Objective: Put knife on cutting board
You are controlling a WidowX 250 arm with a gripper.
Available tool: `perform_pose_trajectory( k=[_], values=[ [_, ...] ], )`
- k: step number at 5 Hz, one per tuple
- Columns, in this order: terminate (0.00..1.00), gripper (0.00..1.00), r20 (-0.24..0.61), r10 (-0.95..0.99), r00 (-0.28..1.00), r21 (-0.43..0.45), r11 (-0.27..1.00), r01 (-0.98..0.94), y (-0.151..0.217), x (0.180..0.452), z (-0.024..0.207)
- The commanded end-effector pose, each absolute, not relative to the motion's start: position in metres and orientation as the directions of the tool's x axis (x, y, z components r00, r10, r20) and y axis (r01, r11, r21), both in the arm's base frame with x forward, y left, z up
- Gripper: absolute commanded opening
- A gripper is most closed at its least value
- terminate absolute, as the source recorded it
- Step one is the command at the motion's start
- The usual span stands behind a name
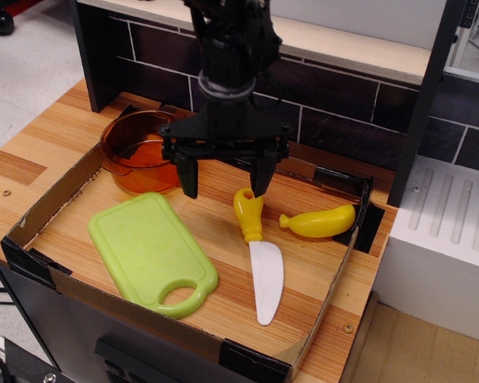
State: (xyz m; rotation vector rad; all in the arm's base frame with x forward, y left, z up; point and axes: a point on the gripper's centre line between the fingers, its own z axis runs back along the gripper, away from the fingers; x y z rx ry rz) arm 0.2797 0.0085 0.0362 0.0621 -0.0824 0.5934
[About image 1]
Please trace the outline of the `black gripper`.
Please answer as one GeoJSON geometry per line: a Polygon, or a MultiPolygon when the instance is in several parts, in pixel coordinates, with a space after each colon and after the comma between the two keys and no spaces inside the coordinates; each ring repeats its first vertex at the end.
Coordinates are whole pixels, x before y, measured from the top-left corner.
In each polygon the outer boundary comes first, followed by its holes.
{"type": "Polygon", "coordinates": [[[201,73],[198,85],[204,107],[195,116],[159,129],[162,156],[176,164],[184,194],[198,196],[197,160],[238,158],[251,161],[251,189],[254,196],[264,195],[277,163],[289,156],[291,124],[253,103],[254,77],[232,87],[201,73]]]}

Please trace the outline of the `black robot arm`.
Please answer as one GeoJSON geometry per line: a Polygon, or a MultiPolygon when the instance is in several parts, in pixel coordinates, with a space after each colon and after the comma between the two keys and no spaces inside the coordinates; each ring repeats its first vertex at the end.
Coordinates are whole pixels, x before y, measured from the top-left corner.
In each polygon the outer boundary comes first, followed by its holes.
{"type": "Polygon", "coordinates": [[[255,105],[256,79],[279,58],[268,1],[187,1],[200,48],[200,91],[192,117],[163,126],[162,156],[176,166],[185,195],[198,195],[199,160],[243,160],[255,196],[266,193],[288,156],[292,127],[255,105]]]}

